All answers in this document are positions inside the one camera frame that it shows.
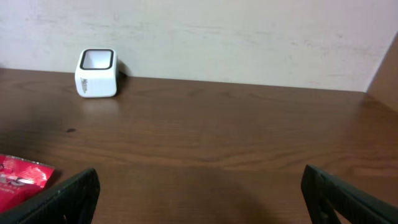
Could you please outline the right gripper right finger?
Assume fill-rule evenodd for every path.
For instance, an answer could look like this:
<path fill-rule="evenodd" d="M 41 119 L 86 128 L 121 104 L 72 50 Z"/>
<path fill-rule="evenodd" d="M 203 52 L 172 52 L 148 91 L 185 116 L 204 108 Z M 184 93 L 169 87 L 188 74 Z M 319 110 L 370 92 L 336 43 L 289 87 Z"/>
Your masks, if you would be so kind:
<path fill-rule="evenodd" d="M 379 200 L 313 165 L 305 166 L 301 191 L 312 223 L 397 223 L 397 207 Z"/>

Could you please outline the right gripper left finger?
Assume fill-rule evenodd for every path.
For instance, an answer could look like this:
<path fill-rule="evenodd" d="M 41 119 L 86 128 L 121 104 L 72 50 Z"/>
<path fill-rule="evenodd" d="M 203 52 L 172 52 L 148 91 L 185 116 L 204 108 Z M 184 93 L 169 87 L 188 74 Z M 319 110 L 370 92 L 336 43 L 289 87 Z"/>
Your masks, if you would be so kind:
<path fill-rule="evenodd" d="M 100 195 L 94 168 L 86 169 L 1 214 L 1 224 L 90 224 Z"/>

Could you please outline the red snack bag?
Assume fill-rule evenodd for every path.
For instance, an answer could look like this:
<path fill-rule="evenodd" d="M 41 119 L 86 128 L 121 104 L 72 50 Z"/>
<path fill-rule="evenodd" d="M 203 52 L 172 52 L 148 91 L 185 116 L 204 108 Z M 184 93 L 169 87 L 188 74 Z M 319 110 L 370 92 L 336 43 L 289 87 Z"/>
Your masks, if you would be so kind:
<path fill-rule="evenodd" d="M 46 164 L 1 154 L 1 213 L 41 192 L 54 170 Z"/>

